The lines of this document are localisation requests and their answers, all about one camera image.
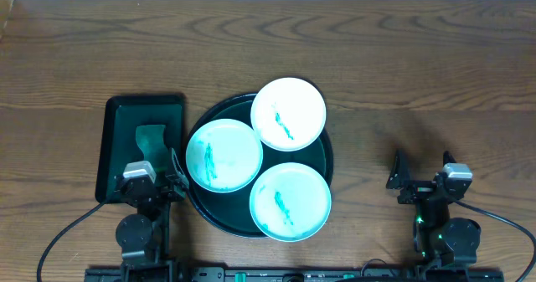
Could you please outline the green yellow sponge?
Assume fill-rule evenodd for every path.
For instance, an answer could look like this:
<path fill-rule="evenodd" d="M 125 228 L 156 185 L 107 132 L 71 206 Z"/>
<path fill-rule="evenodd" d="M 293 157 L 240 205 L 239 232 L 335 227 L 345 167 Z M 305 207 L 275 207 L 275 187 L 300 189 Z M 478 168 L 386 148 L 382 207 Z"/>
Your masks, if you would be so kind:
<path fill-rule="evenodd" d="M 168 148 L 164 142 L 165 125 L 144 125 L 136 128 L 136 143 L 145 161 L 151 163 L 156 173 L 168 167 Z"/>

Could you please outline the white plate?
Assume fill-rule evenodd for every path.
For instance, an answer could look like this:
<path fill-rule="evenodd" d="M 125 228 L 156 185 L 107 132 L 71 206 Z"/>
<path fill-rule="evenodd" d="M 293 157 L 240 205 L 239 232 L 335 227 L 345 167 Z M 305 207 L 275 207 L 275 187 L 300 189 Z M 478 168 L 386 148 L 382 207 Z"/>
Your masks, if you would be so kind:
<path fill-rule="evenodd" d="M 258 229 L 281 242 L 299 242 L 317 233 L 327 222 L 332 196 L 325 178 L 296 162 L 282 163 L 263 172 L 249 200 Z"/>
<path fill-rule="evenodd" d="M 327 107 L 320 91 L 304 79 L 285 77 L 271 81 L 255 95 L 250 121 L 268 147 L 298 151 L 322 133 Z"/>
<path fill-rule="evenodd" d="M 251 127 L 239 120 L 218 119 L 197 129 L 185 152 L 190 177 L 202 188 L 235 192 L 259 173 L 263 147 Z"/>

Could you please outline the white plate bottom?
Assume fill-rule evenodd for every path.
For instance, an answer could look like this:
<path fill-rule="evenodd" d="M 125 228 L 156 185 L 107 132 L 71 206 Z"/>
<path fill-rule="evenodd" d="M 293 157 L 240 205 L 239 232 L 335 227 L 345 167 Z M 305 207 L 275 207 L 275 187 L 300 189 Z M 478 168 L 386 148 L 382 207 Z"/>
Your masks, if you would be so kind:
<path fill-rule="evenodd" d="M 263 172 L 249 200 L 258 229 L 281 242 L 299 242 L 317 233 L 327 222 L 332 196 L 325 178 L 296 162 L 282 163 Z"/>

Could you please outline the white plate top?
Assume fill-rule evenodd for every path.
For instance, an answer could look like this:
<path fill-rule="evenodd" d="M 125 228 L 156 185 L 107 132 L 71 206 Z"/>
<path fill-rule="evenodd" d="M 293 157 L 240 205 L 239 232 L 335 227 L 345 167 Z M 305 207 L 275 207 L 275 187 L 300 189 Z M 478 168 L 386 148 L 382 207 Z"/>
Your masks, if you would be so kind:
<path fill-rule="evenodd" d="M 320 91 L 304 79 L 285 77 L 271 81 L 255 95 L 250 121 L 268 147 L 298 151 L 322 133 L 327 107 Z"/>

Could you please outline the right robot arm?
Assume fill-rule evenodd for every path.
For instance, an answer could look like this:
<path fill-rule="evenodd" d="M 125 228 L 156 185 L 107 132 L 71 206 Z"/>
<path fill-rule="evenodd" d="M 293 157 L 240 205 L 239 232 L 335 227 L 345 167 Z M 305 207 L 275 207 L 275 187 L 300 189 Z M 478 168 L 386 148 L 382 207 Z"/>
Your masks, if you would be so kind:
<path fill-rule="evenodd" d="M 415 266 L 422 281 L 468 281 L 468 267 L 477 261 L 481 227 L 468 218 L 453 218 L 449 206 L 464 198 L 472 184 L 468 165 L 443 153 L 443 167 L 431 180 L 410 175 L 408 157 L 398 150 L 386 187 L 399 191 L 399 204 L 415 206 L 413 241 L 423 261 Z"/>

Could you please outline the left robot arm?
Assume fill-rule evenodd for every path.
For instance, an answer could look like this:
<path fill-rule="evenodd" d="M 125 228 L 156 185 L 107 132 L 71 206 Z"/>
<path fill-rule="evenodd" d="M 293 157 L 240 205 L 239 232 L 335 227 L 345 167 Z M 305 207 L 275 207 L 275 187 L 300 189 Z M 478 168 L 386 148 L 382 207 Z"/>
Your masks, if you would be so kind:
<path fill-rule="evenodd" d="M 169 223 L 171 206 L 186 198 L 189 182 L 174 149 L 169 150 L 166 160 L 160 186 L 149 161 L 129 163 L 117 177 L 115 194 L 119 201 L 137 210 L 116 228 L 122 281 L 179 282 L 188 278 L 188 271 L 169 255 Z"/>

